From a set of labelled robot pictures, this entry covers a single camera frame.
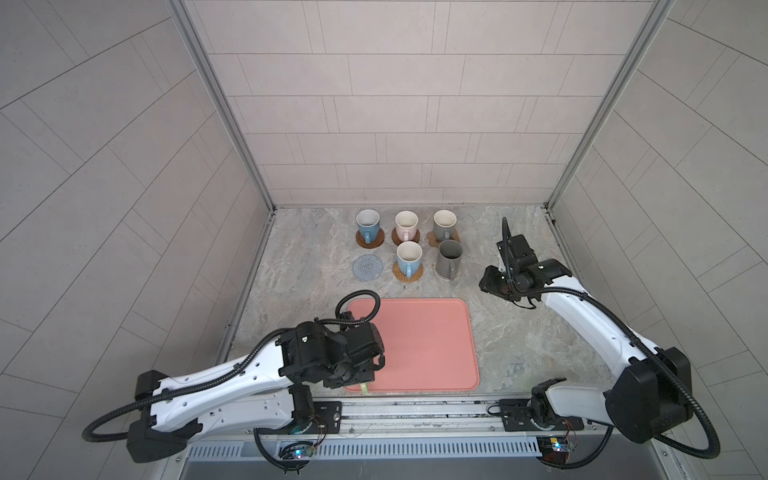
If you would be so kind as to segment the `cork paw print coaster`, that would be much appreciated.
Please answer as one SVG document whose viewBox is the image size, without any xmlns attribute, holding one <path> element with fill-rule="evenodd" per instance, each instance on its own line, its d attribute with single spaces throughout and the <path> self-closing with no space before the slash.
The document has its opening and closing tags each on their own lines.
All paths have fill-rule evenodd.
<svg viewBox="0 0 768 480">
<path fill-rule="evenodd" d="M 436 235 L 435 235 L 435 233 L 433 231 L 429 231 L 427 233 L 427 240 L 428 240 L 428 244 L 431 247 L 435 247 L 435 248 L 437 248 L 439 246 L 439 244 L 441 243 L 441 240 L 439 240 L 436 237 Z M 450 236 L 450 240 L 454 240 L 456 242 L 460 242 L 461 239 L 460 239 L 460 236 L 459 236 L 459 232 L 458 231 L 453 231 L 452 235 Z"/>
</svg>

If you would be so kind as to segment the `white mug blue handle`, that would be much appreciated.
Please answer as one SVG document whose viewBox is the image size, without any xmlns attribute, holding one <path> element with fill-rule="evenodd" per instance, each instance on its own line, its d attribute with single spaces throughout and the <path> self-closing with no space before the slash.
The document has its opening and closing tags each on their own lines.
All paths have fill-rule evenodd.
<svg viewBox="0 0 768 480">
<path fill-rule="evenodd" d="M 397 264 L 408 277 L 419 268 L 422 259 L 422 248 L 417 242 L 406 241 L 397 246 Z"/>
</svg>

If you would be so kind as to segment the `dark grey mug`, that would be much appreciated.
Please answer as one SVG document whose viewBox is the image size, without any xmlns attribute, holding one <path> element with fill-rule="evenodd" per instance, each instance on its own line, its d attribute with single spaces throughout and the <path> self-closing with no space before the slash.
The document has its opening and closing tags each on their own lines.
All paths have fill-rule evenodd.
<svg viewBox="0 0 768 480">
<path fill-rule="evenodd" d="M 438 246 L 435 263 L 436 273 L 444 279 L 455 280 L 459 273 L 463 247 L 460 242 L 448 239 Z"/>
</svg>

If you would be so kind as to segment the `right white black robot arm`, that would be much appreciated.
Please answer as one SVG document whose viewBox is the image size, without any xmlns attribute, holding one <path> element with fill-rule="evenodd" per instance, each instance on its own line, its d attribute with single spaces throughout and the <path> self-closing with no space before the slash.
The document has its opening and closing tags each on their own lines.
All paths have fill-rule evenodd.
<svg viewBox="0 0 768 480">
<path fill-rule="evenodd" d="M 643 444 L 655 439 L 700 459 L 721 452 L 716 429 L 692 393 L 691 364 L 679 349 L 663 349 L 646 339 L 586 291 L 572 272 L 556 259 L 540 260 L 522 234 L 513 235 L 507 222 L 496 246 L 502 268 L 488 266 L 479 282 L 482 292 L 527 309 L 542 303 L 566 320 L 610 368 L 611 386 L 580 385 L 564 378 L 544 381 L 531 390 L 526 405 L 498 402 L 505 423 L 518 422 L 541 431 L 557 428 L 570 417 L 605 426 L 595 451 L 559 469 L 580 468 L 596 459 L 613 431 Z"/>
</svg>

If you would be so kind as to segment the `white mug grey handle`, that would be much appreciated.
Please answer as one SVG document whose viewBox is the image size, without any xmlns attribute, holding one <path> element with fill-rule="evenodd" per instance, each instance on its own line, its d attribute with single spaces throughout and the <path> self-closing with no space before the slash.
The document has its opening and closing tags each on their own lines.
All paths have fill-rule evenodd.
<svg viewBox="0 0 768 480">
<path fill-rule="evenodd" d="M 433 230 L 437 242 L 454 238 L 457 216 L 451 210 L 439 210 L 433 215 Z"/>
</svg>

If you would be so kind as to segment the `white mug pink handle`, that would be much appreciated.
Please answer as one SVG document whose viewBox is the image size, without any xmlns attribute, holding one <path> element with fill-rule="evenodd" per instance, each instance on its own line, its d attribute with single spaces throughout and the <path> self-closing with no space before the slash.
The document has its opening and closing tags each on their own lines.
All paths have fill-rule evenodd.
<svg viewBox="0 0 768 480">
<path fill-rule="evenodd" d="M 397 213 L 395 216 L 395 243 L 418 242 L 420 239 L 418 223 L 418 215 L 412 211 L 404 210 Z"/>
</svg>

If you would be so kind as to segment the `rattan woven round coaster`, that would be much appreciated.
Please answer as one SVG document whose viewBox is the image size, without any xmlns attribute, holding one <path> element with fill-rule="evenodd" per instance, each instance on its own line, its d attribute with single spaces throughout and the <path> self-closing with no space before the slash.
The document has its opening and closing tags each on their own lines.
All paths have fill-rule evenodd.
<svg viewBox="0 0 768 480">
<path fill-rule="evenodd" d="M 399 265 L 397 263 L 394 263 L 392 265 L 392 273 L 399 282 L 406 283 L 406 284 L 414 283 L 422 278 L 424 274 L 424 266 L 420 265 L 419 268 L 415 270 L 410 277 L 408 277 L 405 273 L 403 273 L 400 270 Z"/>
</svg>

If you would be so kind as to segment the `blue floral mug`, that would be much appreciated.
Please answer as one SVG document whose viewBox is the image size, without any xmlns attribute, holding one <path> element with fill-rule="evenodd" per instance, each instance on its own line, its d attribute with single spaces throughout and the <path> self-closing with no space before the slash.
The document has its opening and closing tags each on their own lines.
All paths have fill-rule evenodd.
<svg viewBox="0 0 768 480">
<path fill-rule="evenodd" d="M 356 224 L 367 243 L 370 243 L 380 230 L 380 214 L 373 209 L 361 210 L 356 215 Z"/>
</svg>

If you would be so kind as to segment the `grey woven round coaster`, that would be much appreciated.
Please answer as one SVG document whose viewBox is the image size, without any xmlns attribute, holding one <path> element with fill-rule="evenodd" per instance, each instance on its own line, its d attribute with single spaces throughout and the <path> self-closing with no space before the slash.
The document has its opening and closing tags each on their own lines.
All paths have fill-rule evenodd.
<svg viewBox="0 0 768 480">
<path fill-rule="evenodd" d="M 383 271 L 382 260 L 373 254 L 365 254 L 358 257 L 352 264 L 354 277 L 362 282 L 377 279 Z"/>
</svg>

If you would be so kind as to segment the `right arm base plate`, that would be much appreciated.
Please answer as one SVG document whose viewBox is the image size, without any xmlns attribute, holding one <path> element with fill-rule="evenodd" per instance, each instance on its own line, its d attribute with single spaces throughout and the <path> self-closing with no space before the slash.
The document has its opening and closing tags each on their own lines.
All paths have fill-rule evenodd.
<svg viewBox="0 0 768 480">
<path fill-rule="evenodd" d="M 565 432 L 584 429 L 581 418 L 559 416 L 545 400 L 502 399 L 490 405 L 486 412 L 499 417 L 506 432 Z"/>
</svg>

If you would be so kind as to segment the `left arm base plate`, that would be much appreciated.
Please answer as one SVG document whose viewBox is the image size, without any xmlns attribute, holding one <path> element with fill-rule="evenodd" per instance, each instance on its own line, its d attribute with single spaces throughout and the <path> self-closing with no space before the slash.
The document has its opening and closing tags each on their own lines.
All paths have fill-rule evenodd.
<svg viewBox="0 0 768 480">
<path fill-rule="evenodd" d="M 304 409 L 293 414 L 287 432 L 292 435 L 337 434 L 342 407 L 339 401 L 315 402 L 312 411 Z"/>
</svg>

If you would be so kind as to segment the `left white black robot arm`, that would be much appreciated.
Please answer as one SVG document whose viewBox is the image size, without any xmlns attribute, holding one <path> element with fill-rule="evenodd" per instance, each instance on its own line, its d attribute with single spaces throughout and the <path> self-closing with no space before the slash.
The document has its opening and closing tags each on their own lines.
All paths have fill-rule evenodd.
<svg viewBox="0 0 768 480">
<path fill-rule="evenodd" d="M 343 297 L 332 318 L 316 318 L 268 333 L 245 356 L 192 374 L 142 373 L 133 402 L 90 422 L 89 443 L 125 441 L 132 460 L 171 457 L 226 424 L 232 404 L 265 400 L 243 423 L 256 430 L 301 431 L 314 420 L 310 385 L 338 389 L 368 383 L 385 364 L 385 347 L 373 319 L 380 296 L 359 290 Z"/>
</svg>

